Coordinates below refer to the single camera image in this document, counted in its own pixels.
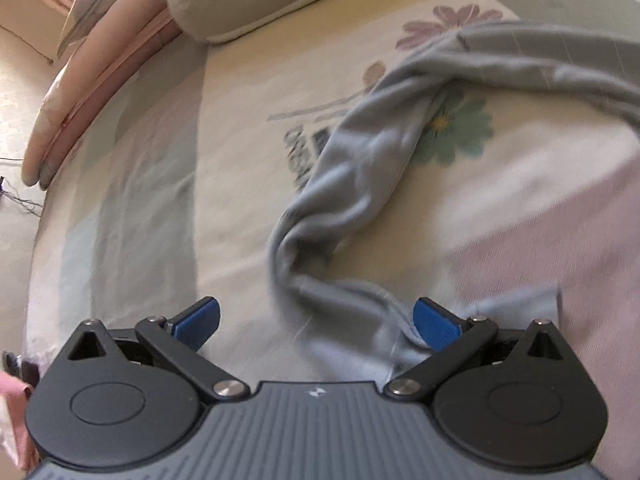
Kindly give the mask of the grey-blue pants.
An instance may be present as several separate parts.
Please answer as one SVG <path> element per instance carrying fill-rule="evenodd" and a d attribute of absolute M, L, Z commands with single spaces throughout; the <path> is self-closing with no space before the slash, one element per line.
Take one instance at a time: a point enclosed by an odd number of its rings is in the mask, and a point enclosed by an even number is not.
<path fill-rule="evenodd" d="M 456 81 L 567 93 L 639 122 L 639 47 L 561 25 L 493 22 L 442 35 L 382 78 L 334 129 L 303 192 L 274 228 L 269 281 L 283 323 L 322 380 L 383 385 L 423 359 L 405 306 L 363 280 L 329 280 L 334 250 L 373 221 Z"/>

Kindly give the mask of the patchwork bed sheet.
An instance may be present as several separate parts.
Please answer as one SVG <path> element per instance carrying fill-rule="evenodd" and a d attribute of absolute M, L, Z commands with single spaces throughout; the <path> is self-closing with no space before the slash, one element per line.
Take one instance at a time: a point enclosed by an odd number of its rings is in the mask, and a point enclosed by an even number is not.
<path fill-rule="evenodd" d="M 231 44 L 187 36 L 146 61 L 50 184 L 32 260 L 26 351 L 51 362 L 83 318 L 126 327 L 203 296 L 222 307 L 209 359 L 248 382 L 385 378 L 363 322 L 311 359 L 310 318 L 281 318 L 267 244 L 337 123 L 415 47 L 524 18 L 639 36 L 634 0 L 320 0 Z M 466 86 L 438 108 L 381 214 L 331 259 L 405 307 L 505 308 L 561 327 L 608 404 L 596 457 L 639 474 L 639 141 L 549 93 Z M 470 144 L 469 153 L 439 141 Z"/>

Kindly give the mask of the pink folded quilt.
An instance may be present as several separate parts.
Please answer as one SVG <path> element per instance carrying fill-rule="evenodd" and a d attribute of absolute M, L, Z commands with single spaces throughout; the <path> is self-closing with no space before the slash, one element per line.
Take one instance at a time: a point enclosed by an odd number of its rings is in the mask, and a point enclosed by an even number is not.
<path fill-rule="evenodd" d="M 108 100 L 179 34 L 166 0 L 116 0 L 41 103 L 23 155 L 24 185 L 47 188 Z"/>

